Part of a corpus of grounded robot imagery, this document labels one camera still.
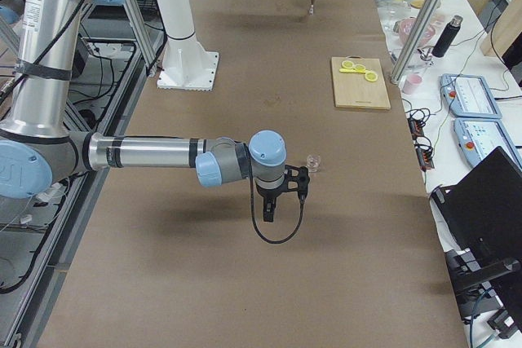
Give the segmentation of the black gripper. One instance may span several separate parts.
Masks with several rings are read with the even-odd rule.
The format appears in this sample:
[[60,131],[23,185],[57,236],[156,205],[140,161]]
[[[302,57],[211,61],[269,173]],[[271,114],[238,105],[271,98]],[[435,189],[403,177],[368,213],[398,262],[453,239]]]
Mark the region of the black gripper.
[[274,222],[276,200],[283,191],[279,188],[265,189],[258,187],[257,192],[263,198],[263,220],[265,222]]

